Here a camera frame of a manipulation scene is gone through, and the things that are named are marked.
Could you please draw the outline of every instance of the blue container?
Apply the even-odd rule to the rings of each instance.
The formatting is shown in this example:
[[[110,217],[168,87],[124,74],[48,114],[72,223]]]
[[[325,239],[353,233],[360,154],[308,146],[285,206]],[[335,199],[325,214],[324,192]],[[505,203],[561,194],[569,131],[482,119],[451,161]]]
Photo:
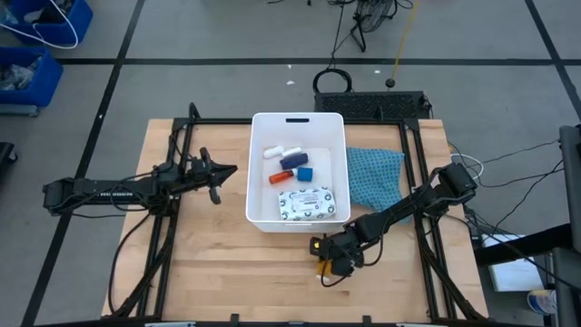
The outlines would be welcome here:
[[[33,80],[24,90],[0,90],[0,104],[33,104],[47,106],[53,99],[63,67],[54,60],[45,48],[5,48],[0,47],[0,65],[18,64],[27,67],[39,56]]]
[[[24,32],[28,35],[39,37],[34,31],[32,24],[25,23],[24,17],[26,14],[40,10],[46,5],[52,5],[48,0],[13,0],[10,5],[10,12],[18,19],[20,24],[6,24],[18,31]],[[73,25],[74,30],[79,38],[79,43],[83,41],[84,35],[89,28],[89,24],[93,19],[93,10],[85,2],[85,0],[74,0],[71,11],[67,18]],[[63,21],[61,24],[38,24],[36,31],[43,36],[43,39],[54,45],[74,45],[74,34],[71,26]],[[40,42],[18,33],[13,34],[24,44],[39,44]]]

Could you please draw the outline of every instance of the white storage bin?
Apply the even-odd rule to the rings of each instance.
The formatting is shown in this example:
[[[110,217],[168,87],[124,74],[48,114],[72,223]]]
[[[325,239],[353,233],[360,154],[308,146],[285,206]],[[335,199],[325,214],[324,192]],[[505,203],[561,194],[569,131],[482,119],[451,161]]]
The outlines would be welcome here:
[[[304,167],[313,169],[312,182],[296,178],[276,184],[269,176],[281,172],[281,157],[264,159],[264,150],[276,145],[296,146],[309,155]],[[331,233],[350,218],[349,178],[343,117],[334,113],[260,113],[252,117],[246,193],[246,218],[267,233]],[[337,211],[326,220],[289,222],[281,219],[278,194],[319,186],[329,187]]]

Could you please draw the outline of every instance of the wooden tabletop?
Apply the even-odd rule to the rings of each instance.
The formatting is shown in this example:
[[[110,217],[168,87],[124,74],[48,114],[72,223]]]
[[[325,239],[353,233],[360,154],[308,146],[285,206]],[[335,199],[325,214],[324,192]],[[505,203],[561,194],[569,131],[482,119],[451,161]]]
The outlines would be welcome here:
[[[137,173],[149,172],[164,162],[171,125],[171,120],[149,122]],[[428,170],[448,164],[450,152],[442,122],[420,121],[420,126]],[[395,126],[346,125],[345,132],[348,146],[401,151]],[[228,321],[232,313],[239,313],[244,322],[361,322],[362,315],[370,315],[374,322],[428,322],[413,223],[389,229],[377,265],[358,269],[352,277],[326,289],[315,278],[317,258],[309,255],[308,248],[311,234],[263,233],[247,221],[250,134],[248,124],[194,128],[190,154],[199,156],[200,147],[205,146],[213,161],[237,164],[238,172],[219,189],[220,205],[212,204],[207,190],[182,197],[163,319]],[[409,143],[416,183],[421,184],[411,133]],[[409,193],[405,176],[402,170],[403,196]],[[366,212],[353,205],[351,217]],[[450,214],[464,216],[459,207],[451,208]],[[143,213],[128,213],[122,237],[142,218]],[[152,226],[150,218],[121,251],[113,288],[117,306],[143,275]],[[474,307],[487,315],[466,226],[449,218],[442,218],[439,226],[450,277]],[[378,250],[379,245],[374,246],[366,257],[374,258]],[[439,314],[445,316],[435,274],[434,281]],[[153,312],[156,288],[154,281],[148,312]],[[103,313],[109,313],[106,305]]]

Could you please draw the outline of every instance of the white cable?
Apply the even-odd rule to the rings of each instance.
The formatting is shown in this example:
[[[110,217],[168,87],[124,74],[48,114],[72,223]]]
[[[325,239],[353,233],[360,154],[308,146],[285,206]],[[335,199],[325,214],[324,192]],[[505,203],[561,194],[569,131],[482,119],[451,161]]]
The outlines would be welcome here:
[[[480,166],[480,172],[478,173],[477,176],[472,177],[473,180],[476,180],[478,177],[480,177],[482,175],[482,173],[484,173],[484,164],[482,164],[477,158],[467,155],[467,154],[451,154],[451,156],[463,156],[465,158],[468,158],[470,160],[472,160],[473,162],[477,163]]]
[[[12,28],[10,26],[6,26],[4,24],[0,24],[0,26],[2,26],[3,28],[5,28],[5,29],[7,29],[9,31],[12,31],[12,32],[18,33],[20,35],[24,35],[24,36],[30,37],[30,38],[38,41],[38,42],[44,43],[45,45],[49,45],[49,46],[52,46],[52,47],[57,48],[57,49],[63,49],[63,50],[72,50],[72,49],[75,49],[79,45],[79,37],[77,36],[76,31],[74,30],[73,24],[71,24],[71,22],[69,21],[69,19],[61,11],[61,8],[58,7],[58,5],[54,2],[54,0],[48,0],[48,1],[50,1],[50,3],[53,4],[54,8],[56,8],[56,11],[58,11],[61,14],[61,16],[66,21],[66,23],[69,24],[69,26],[71,27],[71,30],[73,31],[73,34],[74,34],[74,45],[71,45],[71,46],[62,46],[62,45],[53,45],[52,43],[46,42],[44,40],[43,36],[40,35],[40,33],[38,33],[38,31],[36,30],[36,25],[38,25],[38,24],[33,24],[33,29],[38,34],[38,36],[40,36],[40,38],[38,38],[36,36],[33,36],[33,35],[30,35],[30,34],[27,34],[27,33],[24,33],[24,32],[21,32],[21,31],[18,31],[17,29],[14,29],[14,28]]]

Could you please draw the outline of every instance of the orange object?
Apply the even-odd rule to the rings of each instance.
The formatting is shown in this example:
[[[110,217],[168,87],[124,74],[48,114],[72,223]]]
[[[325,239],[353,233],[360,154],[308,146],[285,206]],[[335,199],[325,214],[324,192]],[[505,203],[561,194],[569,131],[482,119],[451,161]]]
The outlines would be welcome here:
[[[296,169],[291,169],[288,171],[283,171],[280,173],[276,173],[274,175],[271,175],[269,177],[269,182],[271,183],[280,183],[284,180],[287,180],[289,178],[291,178],[292,176],[294,176],[295,174],[297,174],[297,170]]]

